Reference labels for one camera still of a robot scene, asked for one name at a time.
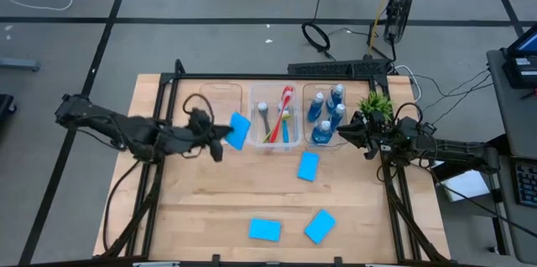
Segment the wooden table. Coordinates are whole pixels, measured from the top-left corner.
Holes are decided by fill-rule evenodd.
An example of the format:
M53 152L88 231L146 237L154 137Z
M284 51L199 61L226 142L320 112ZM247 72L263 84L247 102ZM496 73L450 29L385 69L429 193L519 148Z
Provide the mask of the wooden table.
M394 108L413 101L407 77L391 76L388 81ZM159 75L138 76L129 115L152 115L158 82ZM198 92L206 83L241 86L241 112L246 115L252 82L258 81L181 80L174 125L186 124L187 117L180 107L188 95ZM301 86L306 83L311 81L296 82L298 96L301 97ZM347 90L347 118L350 119L355 110L350 102L359 102L367 96L369 86L361 81L345 81L343 84ZM218 100L225 102L227 97ZM225 106L218 104L221 110L216 113L222 113ZM401 116L415 115L413 107L405 107L401 112ZM149 258L210 261L213 254L220 254L222 261L330 263L335 256L341 256L345 263L396 263L388 200L383 183L376 178L379 158L365 160L364 151L350 144L335 151L319 151L321 160L317 178L308 182L296 177L304 149L305 145L299 145L289 153L262 154L249 145L242 152L225 145L221 163L213 162L208 150L193 160L185 160L179 155L166 158ZM129 153L118 155L111 187L133 162ZM138 167L119 186L112 199L109 243L132 216L140 171L141 167ZM430 175L407 167L406 177L415 221L440 253L449 258ZM315 245L304 234L304 229L322 208L336 219L337 224L320 245ZM250 239L248 227L252 217L281 221L280 241ZM407 230L404 223L400 223L406 257L411 258ZM142 221L135 253L141 249L140 237L144 229ZM100 229L94 253L102 252Z

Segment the clear plastic container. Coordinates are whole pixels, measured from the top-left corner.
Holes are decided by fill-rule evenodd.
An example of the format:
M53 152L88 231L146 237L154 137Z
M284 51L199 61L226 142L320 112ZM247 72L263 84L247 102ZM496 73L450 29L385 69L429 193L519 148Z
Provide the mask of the clear plastic container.
M267 120L269 128L272 130L279 118L278 105L282 98L282 93L286 86L292 86L295 93L289 102L288 109L290 118L286 120L289 132L289 142L283 141L283 124L278 131L278 138L274 143L266 143L265 123L259 111L258 105L261 102L267 104ZM248 115L251 126L248 131L247 142L260 149L291 150L302 141L302 106L297 92L297 86L292 81L253 83L249 93Z
M316 149L330 149L333 150L336 147L339 147L347 141L342 138L337 131L334 131L332 133L332 137L330 139L330 142L327 144L317 144L313 142L311 139L311 133L313 132L313 129L317 124L319 124L323 120L328 120L330 118L330 114L328 113L328 110L326 108L326 99L331 95L330 90L336 86L337 84L327 84L327 83L309 83L304 86L302 89L302 108L304 109L304 116L302 118L302 123L304 124L304 140L308 144L308 149L316 150ZM310 110L311 102L313 101L313 98L315 95L320 92L322 93L323 97L325 98L324 102L322 103L321 108L321 115L314 121L309 122L308 121L308 111ZM343 100L341 103L345 105L345 112L343 113L343 118L341 118L341 121L337 126L347 125L347 113L349 110L349 107L345 103L345 95L347 90L343 92Z
M242 88L236 83L206 83L200 87L200 94L211 103L215 124L229 125L232 114L242 111ZM197 99L198 106L207 111L206 103Z

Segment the toothbrush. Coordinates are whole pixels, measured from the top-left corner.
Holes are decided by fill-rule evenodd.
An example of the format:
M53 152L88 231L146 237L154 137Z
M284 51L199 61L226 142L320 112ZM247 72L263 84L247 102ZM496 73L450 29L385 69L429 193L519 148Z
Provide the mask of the toothbrush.
M278 104L278 112L281 112L282 110L282 102ZM289 142L289 130L287 129L287 119L291 118L291 114L289 113L289 107L287 107L284 111L284 114L282 115L282 134L284 143Z
M258 104L258 110L259 110L259 113L261 114L261 117L263 118L263 122L265 124L265 133L269 134L270 133L270 126L269 126L269 121L267 119L267 114L269 113L269 106L267 105L266 102L260 102Z
M284 92L282 93L282 110L279 112L278 121L274 126L273 132L270 134L270 138L268 139L269 143L274 143L274 141L276 141L276 139L278 138L279 125L282 122L282 116L284 115L284 111L289 105L291 98L293 97L294 91L295 89L292 86L286 86L284 88Z

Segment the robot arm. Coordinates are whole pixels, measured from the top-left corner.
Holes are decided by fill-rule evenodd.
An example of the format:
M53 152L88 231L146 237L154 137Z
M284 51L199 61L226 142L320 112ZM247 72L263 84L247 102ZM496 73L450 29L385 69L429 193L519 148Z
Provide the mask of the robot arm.
M391 123L384 120L381 112L373 112L367 118L355 112L350 124L337 130L356 147L368 149L365 154L368 160L373 159L380 149L390 165L406 166L416 159L442 160L446 165L460 169L458 173L466 170L496 171L490 169L487 162L494 148L485 143L434 139L435 128L413 118L405 117Z
M97 106L82 95L64 95L55 112L56 122L65 128L88 127L106 135L118 149L128 148L136 160L155 163L169 154L190 152L209 146L215 161L222 161L220 139L231 127L214 125L205 111L194 108L183 128L140 116L127 117Z

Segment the potted plant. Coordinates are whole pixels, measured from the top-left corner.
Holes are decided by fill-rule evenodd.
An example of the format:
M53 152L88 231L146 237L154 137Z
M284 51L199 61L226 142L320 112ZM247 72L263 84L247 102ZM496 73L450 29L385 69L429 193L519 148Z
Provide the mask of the potted plant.
M370 92L367 98L363 98L358 107L362 111L362 114L368 118L369 114L373 111L382 112L384 119L387 121L391 119L393 108L392 101L382 93Z

